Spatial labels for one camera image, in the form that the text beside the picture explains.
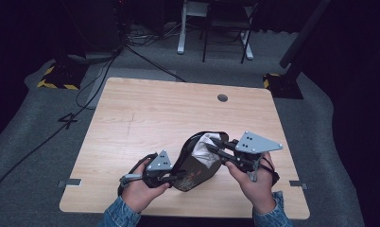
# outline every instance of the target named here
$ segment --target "white metal desk frame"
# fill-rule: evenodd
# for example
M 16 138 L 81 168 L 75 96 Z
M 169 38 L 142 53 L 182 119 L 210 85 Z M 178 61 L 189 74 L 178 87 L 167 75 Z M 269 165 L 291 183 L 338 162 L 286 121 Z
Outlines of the white metal desk frame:
M 192 2 L 191 0 L 184 0 L 183 9 L 181 11 L 181 36 L 179 38 L 178 54 L 184 53 L 184 44 L 186 41 L 186 19 L 187 16 L 199 16 L 205 17 L 207 15 L 208 3 L 203 2 Z M 247 13 L 250 15 L 252 8 L 246 8 Z M 242 33 L 242 42 L 246 43 L 247 35 Z M 248 60 L 252 60 L 254 56 L 252 55 L 250 45 L 247 45 L 246 56 Z

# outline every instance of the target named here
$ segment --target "chair leg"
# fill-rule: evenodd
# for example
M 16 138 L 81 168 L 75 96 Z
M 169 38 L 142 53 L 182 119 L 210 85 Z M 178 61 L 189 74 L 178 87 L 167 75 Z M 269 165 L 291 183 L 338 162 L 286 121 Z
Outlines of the chair leg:
M 204 51 L 202 53 L 202 62 L 205 62 L 205 52 L 207 52 L 208 31 L 209 31 L 209 27 L 207 27 L 205 31 Z
M 249 32 L 247 32 L 247 40 L 243 46 L 243 57 L 241 58 L 241 63 L 244 62 L 244 57 L 246 57 L 246 51 L 247 51 L 247 46 L 249 45 L 250 35 L 251 35 L 251 30 L 249 30 Z

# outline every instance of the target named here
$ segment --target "person's right hand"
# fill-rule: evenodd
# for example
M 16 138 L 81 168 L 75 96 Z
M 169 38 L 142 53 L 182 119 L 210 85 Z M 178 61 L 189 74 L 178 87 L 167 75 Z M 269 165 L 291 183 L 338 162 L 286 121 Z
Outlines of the person's right hand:
M 274 166 L 268 152 L 263 153 L 262 155 L 264 155 L 264 157 L 269 160 L 272 166 Z M 261 159 L 260 164 L 270 168 L 270 165 L 264 159 Z M 251 201 L 255 212 L 258 214 L 266 214 L 275 208 L 276 202 L 272 197 L 271 189 L 271 173 L 264 170 L 263 168 L 258 168 L 257 182 L 252 182 L 247 173 L 242 172 L 230 161 L 226 162 L 225 166 L 229 169 L 231 175 L 239 182 L 241 190 L 247 199 Z

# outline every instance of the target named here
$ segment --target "blue denim jacket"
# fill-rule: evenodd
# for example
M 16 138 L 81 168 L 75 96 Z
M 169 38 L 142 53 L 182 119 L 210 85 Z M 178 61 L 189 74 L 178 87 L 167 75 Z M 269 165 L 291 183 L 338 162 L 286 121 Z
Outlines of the blue denim jacket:
M 254 225 L 258 227 L 287 227 L 293 226 L 284 212 L 284 197 L 282 191 L 274 192 L 273 199 L 276 207 L 269 213 L 259 215 L 252 212 Z M 134 227 L 140 220 L 141 215 L 133 212 L 121 197 L 105 211 L 104 217 L 98 222 L 97 227 Z

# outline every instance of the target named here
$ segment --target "person's left hand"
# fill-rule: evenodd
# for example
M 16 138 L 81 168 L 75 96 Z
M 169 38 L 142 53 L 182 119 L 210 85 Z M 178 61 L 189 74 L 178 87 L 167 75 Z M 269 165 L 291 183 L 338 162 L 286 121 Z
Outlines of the person's left hand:
M 145 160 L 133 173 L 143 174 L 146 167 Z M 169 183 L 162 184 L 159 187 L 149 188 L 142 180 L 130 182 L 122 192 L 123 201 L 136 213 L 142 212 L 157 197 L 161 196 L 169 187 Z

